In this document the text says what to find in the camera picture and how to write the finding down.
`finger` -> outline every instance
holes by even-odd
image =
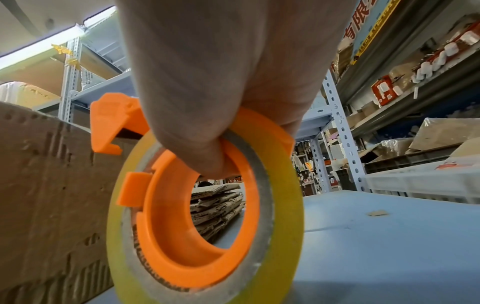
[[[211,178],[234,171],[219,137],[260,57],[265,2],[117,0],[148,124],[166,148]]]

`ceiling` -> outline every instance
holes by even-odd
[[[113,0],[0,0],[0,56],[60,32]]]

